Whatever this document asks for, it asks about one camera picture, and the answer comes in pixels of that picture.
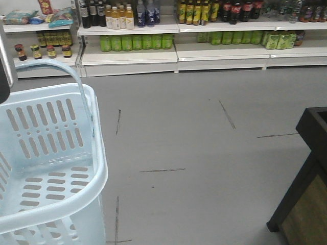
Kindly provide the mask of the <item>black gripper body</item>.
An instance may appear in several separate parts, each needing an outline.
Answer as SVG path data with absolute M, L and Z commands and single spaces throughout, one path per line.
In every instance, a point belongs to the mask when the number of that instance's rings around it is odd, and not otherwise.
M 17 71 L 13 57 L 7 50 L 7 36 L 1 28 L 1 104 L 10 96 L 10 89 L 17 81 Z

